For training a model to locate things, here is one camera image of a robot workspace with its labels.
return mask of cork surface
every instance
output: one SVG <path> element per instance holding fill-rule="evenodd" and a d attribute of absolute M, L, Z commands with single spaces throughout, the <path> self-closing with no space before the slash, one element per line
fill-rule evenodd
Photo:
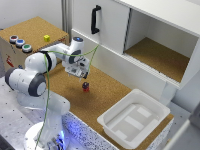
<path fill-rule="evenodd" d="M 90 91 L 88 93 L 82 90 L 83 82 L 90 84 Z M 68 77 L 62 64 L 58 64 L 50 72 L 50 90 L 68 99 L 71 104 L 70 111 L 72 113 L 120 150 L 123 150 L 120 145 L 104 133 L 102 126 L 97 122 L 97 118 L 131 92 L 131 89 L 93 66 L 91 66 L 88 78 L 86 80 L 82 79 L 79 82 L 79 79 L 74 76 Z M 172 119 L 172 115 L 167 116 L 137 150 L 146 149 Z"/>
<path fill-rule="evenodd" d="M 68 34 L 40 17 L 21 22 L 12 27 L 0 31 L 0 36 L 9 42 L 12 35 L 17 35 L 19 39 L 24 39 L 26 44 L 32 46 L 33 52 L 40 48 L 61 39 Z M 49 35 L 50 41 L 45 42 L 44 36 Z"/>
<path fill-rule="evenodd" d="M 149 38 L 144 38 L 142 41 L 125 51 L 125 53 L 178 82 L 181 82 L 190 60 L 188 57 Z"/>

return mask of cabinet shelf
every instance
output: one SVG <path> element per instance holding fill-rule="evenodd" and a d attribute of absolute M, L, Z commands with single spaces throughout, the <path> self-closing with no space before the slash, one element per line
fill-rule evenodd
<path fill-rule="evenodd" d="M 124 52 L 178 82 L 181 82 L 190 60 L 149 38 Z"/>

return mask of handle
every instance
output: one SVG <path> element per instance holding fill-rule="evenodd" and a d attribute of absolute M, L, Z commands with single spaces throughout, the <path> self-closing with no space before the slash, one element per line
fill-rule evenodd
<path fill-rule="evenodd" d="M 92 24 L 91 24 L 92 34 L 96 34 L 100 31 L 98 28 L 96 28 L 96 12 L 98 10 L 101 10 L 101 7 L 98 5 L 96 5 L 96 8 L 92 10 Z"/>

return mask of yellow object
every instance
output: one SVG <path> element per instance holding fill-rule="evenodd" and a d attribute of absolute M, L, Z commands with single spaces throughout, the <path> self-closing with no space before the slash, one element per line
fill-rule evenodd
<path fill-rule="evenodd" d="M 45 35 L 44 36 L 44 41 L 45 42 L 49 42 L 50 41 L 50 36 L 49 35 Z"/>

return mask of green cable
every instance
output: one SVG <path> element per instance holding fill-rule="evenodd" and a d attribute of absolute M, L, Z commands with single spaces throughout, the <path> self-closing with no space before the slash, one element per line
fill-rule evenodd
<path fill-rule="evenodd" d="M 37 140 L 37 143 L 36 143 L 36 146 L 35 146 L 35 150 L 37 148 L 37 145 L 38 145 L 38 142 L 40 140 L 40 136 L 42 134 L 42 130 L 44 128 L 44 124 L 45 124 L 45 121 L 46 121 L 46 117 L 47 117 L 47 108 L 48 108 L 48 105 L 49 105 L 49 90 L 50 90 L 50 82 L 49 82 L 49 71 L 48 71 L 48 67 L 47 67 L 47 59 L 46 59 L 46 55 L 44 55 L 44 60 L 45 60 L 45 66 L 46 66 L 46 70 L 47 70 L 47 79 L 48 79 L 48 98 L 47 98 L 47 105 L 46 105 L 46 112 L 45 112 L 45 117 L 44 117 L 44 123 L 42 125 L 42 128 L 40 130 L 40 134 L 39 134 L 39 137 L 38 137 L 38 140 Z"/>
<path fill-rule="evenodd" d="M 60 52 L 56 52 L 56 51 L 48 51 L 48 52 L 59 53 L 59 54 L 67 55 L 67 56 L 84 56 L 84 55 L 87 55 L 87 54 L 89 54 L 89 53 L 91 53 L 91 52 L 94 51 L 94 53 L 93 53 L 93 55 L 92 55 L 92 58 L 91 58 L 91 61 L 90 61 L 90 65 L 89 65 L 89 70 L 90 70 L 90 66 L 91 66 L 91 63 L 92 63 L 92 59 L 93 59 L 94 54 L 96 53 L 96 50 L 97 50 L 98 47 L 99 47 L 99 45 L 97 45 L 93 50 L 91 50 L 91 51 L 89 51 L 89 52 L 87 52 L 87 53 L 84 53 L 84 54 L 82 54 L 82 55 L 68 55 L 68 54 L 60 53 Z M 46 66 L 46 70 L 47 70 L 47 80 L 48 80 L 48 98 L 47 98 L 47 105 L 46 105 L 46 112 L 45 112 L 45 117 L 44 117 L 44 123 L 43 123 L 43 125 L 42 125 L 41 130 L 40 130 L 40 134 L 39 134 L 39 137 L 38 137 L 38 140 L 37 140 L 36 146 L 35 146 L 35 150 L 36 150 L 36 148 L 37 148 L 37 146 L 38 146 L 38 142 L 39 142 L 39 140 L 40 140 L 40 136 L 41 136 L 41 134 L 42 134 L 42 130 L 43 130 L 43 128 L 44 128 L 44 124 L 45 124 L 46 117 L 47 117 L 47 108 L 48 108 L 48 104 L 49 104 L 49 91 L 50 91 L 49 89 L 50 89 L 50 85 L 49 85 L 49 71 L 48 71 L 48 67 L 47 67 L 47 59 L 46 59 L 46 55 L 44 55 L 44 60 L 45 60 L 45 66 Z"/>

